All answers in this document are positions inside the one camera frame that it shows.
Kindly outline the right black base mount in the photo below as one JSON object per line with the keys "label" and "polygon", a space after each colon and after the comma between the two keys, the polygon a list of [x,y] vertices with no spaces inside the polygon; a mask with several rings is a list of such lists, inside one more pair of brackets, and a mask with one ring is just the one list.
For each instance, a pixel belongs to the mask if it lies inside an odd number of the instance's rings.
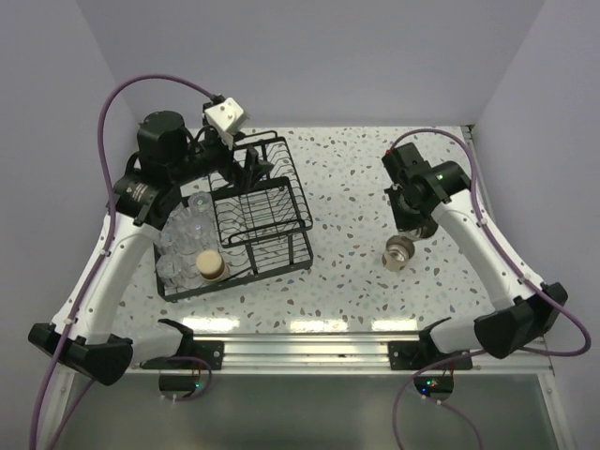
{"label": "right black base mount", "polygon": [[419,370],[433,363],[439,363],[451,357],[458,357],[463,352],[441,352],[434,344],[431,331],[449,321],[444,318],[434,322],[418,333],[416,341],[393,340],[387,343],[389,366],[392,370]]}

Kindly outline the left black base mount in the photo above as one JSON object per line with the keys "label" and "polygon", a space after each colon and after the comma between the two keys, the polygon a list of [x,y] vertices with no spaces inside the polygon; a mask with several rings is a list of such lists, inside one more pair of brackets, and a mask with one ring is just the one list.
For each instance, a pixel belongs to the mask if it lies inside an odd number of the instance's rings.
{"label": "left black base mount", "polygon": [[132,362],[143,369],[221,370],[222,340],[197,340],[194,331],[180,322],[160,319],[150,334],[134,342]]}

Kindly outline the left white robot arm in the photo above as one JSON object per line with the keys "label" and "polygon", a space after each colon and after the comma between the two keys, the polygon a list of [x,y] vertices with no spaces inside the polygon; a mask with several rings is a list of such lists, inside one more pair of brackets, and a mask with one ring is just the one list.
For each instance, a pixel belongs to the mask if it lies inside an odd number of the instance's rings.
{"label": "left white robot arm", "polygon": [[36,323],[29,332],[29,341],[53,365],[110,386],[139,362],[164,359],[174,368],[192,362],[193,333],[183,324],[162,319],[157,337],[128,338],[113,334],[113,321],[140,258],[182,201],[182,186],[218,173],[248,192],[271,171],[266,161],[234,159],[233,146],[247,119],[227,99],[204,112],[206,136],[200,141],[178,112],[153,112],[143,119],[124,175],[108,185],[108,212],[76,287],[50,322]]}

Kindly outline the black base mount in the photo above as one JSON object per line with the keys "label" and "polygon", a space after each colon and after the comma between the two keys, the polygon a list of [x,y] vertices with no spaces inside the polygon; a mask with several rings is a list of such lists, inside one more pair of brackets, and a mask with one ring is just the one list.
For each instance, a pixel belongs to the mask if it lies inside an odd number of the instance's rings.
{"label": "black base mount", "polygon": [[160,319],[150,334],[134,342],[132,362],[143,369],[221,370],[222,340],[197,340],[194,331],[180,322]]}
{"label": "black base mount", "polygon": [[393,340],[387,343],[389,366],[392,370],[419,370],[433,363],[439,363],[451,357],[458,357],[463,352],[441,352],[434,344],[431,331],[449,321],[444,318],[434,322],[418,333],[416,341]]}

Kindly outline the beige cup rack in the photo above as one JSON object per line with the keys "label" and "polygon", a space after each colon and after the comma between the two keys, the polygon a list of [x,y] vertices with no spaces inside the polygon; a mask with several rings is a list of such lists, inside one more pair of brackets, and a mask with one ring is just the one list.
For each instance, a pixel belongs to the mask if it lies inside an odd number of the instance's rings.
{"label": "beige cup rack", "polygon": [[404,239],[417,242],[431,238],[438,231],[438,228],[438,224],[432,222],[413,230],[399,231],[398,234]]}
{"label": "beige cup rack", "polygon": [[405,236],[392,236],[385,243],[382,264],[388,271],[398,272],[408,264],[414,253],[415,246],[412,240]]}
{"label": "beige cup rack", "polygon": [[196,268],[203,281],[217,283],[230,275],[229,265],[221,254],[213,248],[200,252],[196,258]]}

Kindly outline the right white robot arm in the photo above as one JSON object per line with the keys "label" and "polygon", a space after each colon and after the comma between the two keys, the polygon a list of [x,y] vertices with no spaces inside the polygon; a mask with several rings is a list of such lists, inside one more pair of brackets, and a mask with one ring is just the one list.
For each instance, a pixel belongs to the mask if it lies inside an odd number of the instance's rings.
{"label": "right white robot arm", "polygon": [[430,165],[412,143],[389,150],[382,164],[392,181],[389,197],[397,229],[414,233],[430,224],[457,244],[487,291],[491,313],[467,319],[442,319],[419,334],[417,355],[438,368],[451,353],[482,349],[498,359],[542,337],[556,322],[553,303],[568,298],[561,283],[547,284],[505,239],[502,250],[517,263],[513,270],[492,246],[484,229],[495,223],[472,204],[472,181],[453,161]]}

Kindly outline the clear glass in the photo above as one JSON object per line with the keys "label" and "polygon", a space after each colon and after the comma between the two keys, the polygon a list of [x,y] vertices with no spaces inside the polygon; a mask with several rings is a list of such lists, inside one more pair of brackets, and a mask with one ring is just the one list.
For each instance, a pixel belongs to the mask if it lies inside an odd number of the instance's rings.
{"label": "clear glass", "polygon": [[195,233],[215,233],[216,217],[212,197],[207,192],[196,192],[188,198],[190,227]]}
{"label": "clear glass", "polygon": [[188,232],[189,222],[189,210],[186,207],[177,208],[170,213],[163,231],[170,234],[186,234]]}
{"label": "clear glass", "polygon": [[187,234],[196,253],[218,249],[217,231],[210,217],[193,217],[187,226]]}
{"label": "clear glass", "polygon": [[187,239],[178,230],[164,229],[159,234],[157,246],[163,255],[182,255],[187,252]]}
{"label": "clear glass", "polygon": [[164,254],[156,263],[156,272],[167,289],[193,289],[196,275],[178,255]]}

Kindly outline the aluminium front rail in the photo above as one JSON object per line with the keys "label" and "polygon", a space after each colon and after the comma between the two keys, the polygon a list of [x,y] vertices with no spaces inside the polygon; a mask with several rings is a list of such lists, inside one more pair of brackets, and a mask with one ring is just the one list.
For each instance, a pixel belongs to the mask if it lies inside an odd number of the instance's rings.
{"label": "aluminium front rail", "polygon": [[218,375],[381,375],[391,371],[388,343],[415,332],[350,334],[196,335],[220,344]]}

